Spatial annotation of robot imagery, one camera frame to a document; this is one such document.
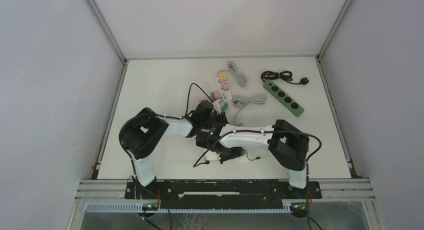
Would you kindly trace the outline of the green charger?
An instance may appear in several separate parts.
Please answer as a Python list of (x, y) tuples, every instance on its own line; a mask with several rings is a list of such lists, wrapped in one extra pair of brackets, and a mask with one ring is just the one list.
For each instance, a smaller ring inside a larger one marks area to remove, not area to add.
[(229, 107), (228, 107), (228, 103), (227, 102), (222, 102), (221, 104), (220, 104), (220, 110), (222, 111), (222, 112), (225, 112), (227, 109), (228, 109)]

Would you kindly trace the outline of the white power strip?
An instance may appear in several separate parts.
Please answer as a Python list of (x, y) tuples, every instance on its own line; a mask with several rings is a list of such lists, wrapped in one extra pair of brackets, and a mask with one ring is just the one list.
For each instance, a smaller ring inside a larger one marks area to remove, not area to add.
[(216, 77), (214, 79), (214, 81), (215, 81), (215, 84), (216, 84), (216, 86), (218, 88), (218, 91), (221, 94), (221, 98), (225, 102), (230, 103), (233, 100), (233, 96), (231, 95), (230, 88), (229, 88), (229, 90), (223, 90), (222, 84), (221, 84), (221, 81), (220, 81), (219, 77)]

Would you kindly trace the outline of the green power strip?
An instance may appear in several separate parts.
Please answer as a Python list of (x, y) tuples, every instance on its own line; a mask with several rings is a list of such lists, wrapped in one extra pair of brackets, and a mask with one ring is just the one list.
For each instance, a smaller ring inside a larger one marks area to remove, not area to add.
[(265, 80), (262, 86), (295, 117), (298, 118), (304, 113), (304, 108), (300, 106), (292, 97), (290, 97), (285, 90), (277, 86), (272, 80)]

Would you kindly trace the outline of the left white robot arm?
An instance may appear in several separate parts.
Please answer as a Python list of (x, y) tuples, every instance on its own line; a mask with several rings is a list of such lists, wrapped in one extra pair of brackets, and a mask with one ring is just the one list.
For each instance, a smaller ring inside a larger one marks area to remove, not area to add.
[(119, 131), (118, 141), (131, 160), (138, 194), (149, 199), (156, 193), (154, 182), (157, 178), (151, 154), (163, 136), (192, 138), (218, 123), (228, 123), (226, 113), (217, 111), (211, 102), (205, 100), (180, 117), (160, 115), (145, 107), (125, 122)]

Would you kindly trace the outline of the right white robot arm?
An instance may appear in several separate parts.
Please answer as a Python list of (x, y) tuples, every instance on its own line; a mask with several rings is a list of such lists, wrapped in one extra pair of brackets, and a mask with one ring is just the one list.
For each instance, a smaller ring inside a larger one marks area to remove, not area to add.
[(210, 129), (202, 129), (195, 136), (198, 147), (218, 154), (226, 154), (237, 148), (268, 150), (276, 161), (288, 170), (289, 193), (302, 198), (309, 191), (307, 183), (307, 153), (310, 136), (285, 120), (273, 125), (244, 127), (215, 123)]

